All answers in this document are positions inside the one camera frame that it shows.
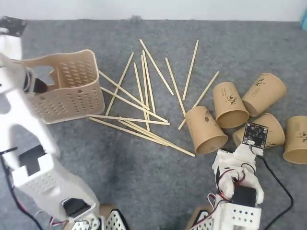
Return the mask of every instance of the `printed logo on cup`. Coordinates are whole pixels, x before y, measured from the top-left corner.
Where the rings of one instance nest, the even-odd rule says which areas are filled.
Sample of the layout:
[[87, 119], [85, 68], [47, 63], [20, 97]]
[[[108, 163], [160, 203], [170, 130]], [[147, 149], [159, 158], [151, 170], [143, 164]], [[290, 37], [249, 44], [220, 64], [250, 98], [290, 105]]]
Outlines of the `printed logo on cup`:
[[207, 123], [209, 122], [209, 117], [207, 117], [208, 114], [209, 114], [209, 112], [206, 111], [205, 112], [205, 117], [204, 117], [204, 121], [207, 122]]
[[298, 138], [301, 138], [303, 142], [307, 142], [307, 132], [299, 133]]
[[227, 97], [226, 102], [230, 102], [230, 104], [236, 104], [236, 97], [233, 97], [233, 95], [230, 95]]
[[225, 102], [229, 102], [230, 104], [236, 104], [237, 97], [233, 96], [231, 88], [229, 88], [229, 91], [230, 91], [230, 95], [227, 96], [227, 90], [225, 88], [221, 89], [222, 95], [226, 97]]
[[260, 78], [255, 82], [255, 86], [261, 86], [264, 85], [265, 83], [263, 82], [264, 78]]

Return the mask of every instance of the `white robotic arm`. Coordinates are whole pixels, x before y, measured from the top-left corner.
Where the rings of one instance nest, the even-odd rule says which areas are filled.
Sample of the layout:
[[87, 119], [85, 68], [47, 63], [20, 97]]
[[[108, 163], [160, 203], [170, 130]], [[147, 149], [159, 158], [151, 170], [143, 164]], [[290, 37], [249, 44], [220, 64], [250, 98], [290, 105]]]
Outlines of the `white robotic arm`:
[[263, 155], [267, 127], [247, 123], [246, 130], [249, 131], [245, 143], [234, 153], [217, 151], [212, 165], [218, 191], [212, 194], [213, 211], [209, 214], [203, 210], [190, 230], [259, 229], [261, 208], [258, 205], [263, 202], [264, 192], [256, 177], [255, 158]]
[[[59, 149], [24, 94], [25, 85], [27, 88], [33, 86], [35, 74], [20, 61], [10, 59], [22, 56], [20, 38], [11, 37], [0, 34], [0, 51], [9, 55], [7, 57], [0, 52], [0, 94], [5, 95], [11, 106], [8, 113], [0, 115], [0, 152], [6, 164], [13, 169], [14, 186], [59, 220], [85, 220], [89, 224], [84, 226], [84, 230], [103, 230], [105, 219], [99, 216], [99, 202], [95, 194], [80, 177], [68, 172], [57, 160]], [[7, 151], [14, 147], [10, 136], [14, 125], [23, 126], [41, 143], [41, 146], [24, 153], [22, 163], [14, 151]]]

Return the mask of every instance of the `paper cup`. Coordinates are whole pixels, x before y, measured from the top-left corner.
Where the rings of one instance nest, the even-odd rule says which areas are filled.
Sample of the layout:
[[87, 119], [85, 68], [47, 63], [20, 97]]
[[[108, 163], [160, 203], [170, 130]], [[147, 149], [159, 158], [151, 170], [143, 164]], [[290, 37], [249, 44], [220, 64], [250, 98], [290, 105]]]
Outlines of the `paper cup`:
[[186, 114], [186, 122], [196, 154], [207, 154], [222, 147], [228, 140], [204, 106], [197, 106]]
[[249, 113], [232, 82], [222, 82], [213, 89], [216, 122], [221, 128], [235, 128], [247, 122]]
[[287, 120], [283, 157], [291, 163], [307, 164], [307, 116]]
[[[265, 148], [284, 144], [283, 128], [279, 121], [272, 114], [264, 114], [255, 121], [253, 121], [253, 123], [269, 128]], [[242, 143], [244, 130], [245, 127], [237, 130], [232, 134], [232, 137], [237, 147]]]
[[286, 93], [287, 88], [278, 77], [271, 73], [262, 73], [243, 96], [242, 101], [250, 116], [255, 117], [285, 96]]

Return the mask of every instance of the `white perforated bracket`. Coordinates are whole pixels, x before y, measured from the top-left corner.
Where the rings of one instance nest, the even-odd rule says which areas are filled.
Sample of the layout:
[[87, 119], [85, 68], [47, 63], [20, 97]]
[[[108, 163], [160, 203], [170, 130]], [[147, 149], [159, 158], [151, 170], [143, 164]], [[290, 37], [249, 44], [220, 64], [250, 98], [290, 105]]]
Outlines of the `white perforated bracket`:
[[[101, 229], [104, 229], [104, 219], [101, 219]], [[97, 230], [100, 229], [100, 221], [93, 213], [87, 215], [83, 220], [76, 221], [71, 230]]]
[[[197, 222], [201, 221], [205, 217], [207, 217], [209, 213], [207, 211], [201, 212], [200, 216], [197, 219]], [[195, 225], [190, 230], [212, 230], [213, 229], [213, 218], [205, 219], [204, 221], [200, 222], [198, 225]]]
[[89, 230], [90, 229], [90, 223], [86, 220], [84, 221], [76, 221], [71, 228], [71, 230]]
[[118, 211], [113, 210], [106, 219], [106, 230], [126, 230]]
[[223, 204], [224, 222], [235, 226], [258, 229], [261, 217], [261, 208], [247, 207], [236, 204]]

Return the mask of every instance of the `perforated basket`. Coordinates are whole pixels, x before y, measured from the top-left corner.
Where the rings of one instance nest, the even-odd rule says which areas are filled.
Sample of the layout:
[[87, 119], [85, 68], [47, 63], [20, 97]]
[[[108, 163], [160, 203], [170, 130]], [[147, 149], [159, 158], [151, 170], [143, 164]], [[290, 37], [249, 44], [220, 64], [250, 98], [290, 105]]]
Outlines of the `perforated basket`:
[[49, 85], [46, 93], [28, 97], [47, 124], [100, 114], [105, 109], [93, 51], [53, 54], [23, 60], [23, 63], [30, 68], [51, 66], [54, 69], [50, 72], [54, 85]]

